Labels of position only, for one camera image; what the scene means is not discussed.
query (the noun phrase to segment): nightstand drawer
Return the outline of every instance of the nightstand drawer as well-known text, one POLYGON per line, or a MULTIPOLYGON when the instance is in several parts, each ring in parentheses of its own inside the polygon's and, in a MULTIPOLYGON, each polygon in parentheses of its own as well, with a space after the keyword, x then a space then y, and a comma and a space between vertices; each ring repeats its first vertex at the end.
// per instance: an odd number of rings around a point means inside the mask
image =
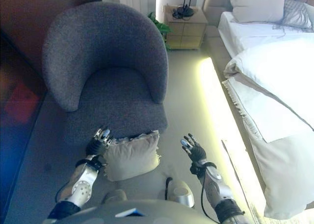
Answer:
POLYGON ((183 23, 169 23, 169 27, 173 32, 168 33, 168 35, 182 35, 183 34, 183 23))
POLYGON ((202 36, 205 26, 205 24, 184 24, 183 35, 202 36))
POLYGON ((182 36, 168 36, 167 37, 167 44, 172 48, 179 48, 181 47, 181 38, 182 36))
POLYGON ((201 36, 183 36, 181 40, 182 48, 198 48, 201 44, 201 36))

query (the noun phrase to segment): gray pillow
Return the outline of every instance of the gray pillow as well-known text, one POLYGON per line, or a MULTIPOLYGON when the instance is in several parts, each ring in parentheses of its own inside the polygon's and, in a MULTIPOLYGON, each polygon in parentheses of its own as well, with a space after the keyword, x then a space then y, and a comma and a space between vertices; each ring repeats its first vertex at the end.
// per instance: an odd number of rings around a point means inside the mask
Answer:
POLYGON ((238 22, 279 22, 285 0, 230 0, 238 22))
POLYGON ((312 29, 305 4, 294 0, 285 0, 284 17, 280 24, 300 29, 312 29))
POLYGON ((314 6, 311 6, 307 3, 304 4, 306 11, 308 12, 310 21, 312 22, 312 30, 314 31, 314 6))

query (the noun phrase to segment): throw pillow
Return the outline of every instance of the throw pillow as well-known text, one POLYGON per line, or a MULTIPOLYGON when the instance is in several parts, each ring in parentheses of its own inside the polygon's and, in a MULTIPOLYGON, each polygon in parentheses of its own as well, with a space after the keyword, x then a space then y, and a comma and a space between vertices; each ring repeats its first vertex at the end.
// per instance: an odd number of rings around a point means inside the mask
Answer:
POLYGON ((314 31, 314 6, 311 6, 307 3, 304 4, 305 5, 305 8, 308 12, 308 15, 309 15, 309 18, 310 18, 310 21, 312 22, 312 29, 314 31))
POLYGON ((279 22, 285 0, 230 0, 238 22, 279 22))
POLYGON ((158 130, 136 138, 113 139, 104 152, 108 180, 121 181, 155 169, 160 157, 156 152, 158 140, 158 130))
POLYGON ((284 17, 281 25, 301 29, 312 29, 312 23, 303 2, 285 0, 284 17))

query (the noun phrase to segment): green plant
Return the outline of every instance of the green plant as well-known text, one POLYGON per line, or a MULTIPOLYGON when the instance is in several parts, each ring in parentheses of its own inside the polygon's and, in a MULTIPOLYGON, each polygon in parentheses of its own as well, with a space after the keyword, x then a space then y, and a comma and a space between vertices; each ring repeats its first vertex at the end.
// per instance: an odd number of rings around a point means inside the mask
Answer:
POLYGON ((167 50, 170 50, 170 46, 166 43, 166 37, 167 37, 167 33, 172 32, 171 28, 164 24, 164 23, 160 23, 159 21, 156 20, 156 15, 154 12, 151 12, 148 15, 148 18, 152 20, 152 22, 156 25, 156 27, 158 28, 158 30, 160 31, 163 41, 165 42, 165 46, 167 48, 167 50))

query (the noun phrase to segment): gray armchair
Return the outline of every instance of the gray armchair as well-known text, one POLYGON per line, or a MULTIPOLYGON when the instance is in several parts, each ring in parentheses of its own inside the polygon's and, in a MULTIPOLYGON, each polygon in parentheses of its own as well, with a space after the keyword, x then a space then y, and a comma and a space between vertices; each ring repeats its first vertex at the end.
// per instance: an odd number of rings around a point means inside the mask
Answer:
POLYGON ((69 144, 86 146, 101 125, 116 138, 167 128, 165 45, 130 7, 92 2, 57 16, 43 47, 43 75, 67 112, 69 144))

